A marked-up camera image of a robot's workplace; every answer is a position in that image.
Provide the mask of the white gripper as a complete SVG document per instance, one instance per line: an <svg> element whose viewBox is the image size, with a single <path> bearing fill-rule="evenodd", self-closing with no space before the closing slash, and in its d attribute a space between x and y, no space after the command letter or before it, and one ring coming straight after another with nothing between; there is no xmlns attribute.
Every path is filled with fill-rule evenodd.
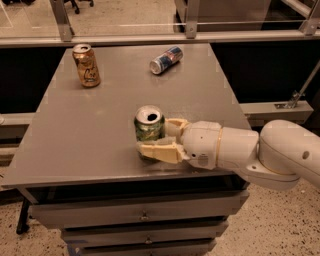
<svg viewBox="0 0 320 256"><path fill-rule="evenodd" d="M138 152L144 157L172 164L182 162L187 154L191 166L214 169L218 138L222 131L221 125L206 121L188 124L186 119L165 119L165 133L171 137L180 137L183 134L181 137L183 147L176 142L166 145L138 142L136 144Z"/></svg>

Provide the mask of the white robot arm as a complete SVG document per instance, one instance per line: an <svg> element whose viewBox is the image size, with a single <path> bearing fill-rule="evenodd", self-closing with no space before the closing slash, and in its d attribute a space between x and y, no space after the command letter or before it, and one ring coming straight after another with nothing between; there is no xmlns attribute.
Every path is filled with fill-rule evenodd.
<svg viewBox="0 0 320 256"><path fill-rule="evenodd" d="M320 187L320 137L296 123L273 120L256 132L168 119L165 131L162 139L139 142L138 152L172 164L230 170L273 190L291 189L301 178Z"/></svg>

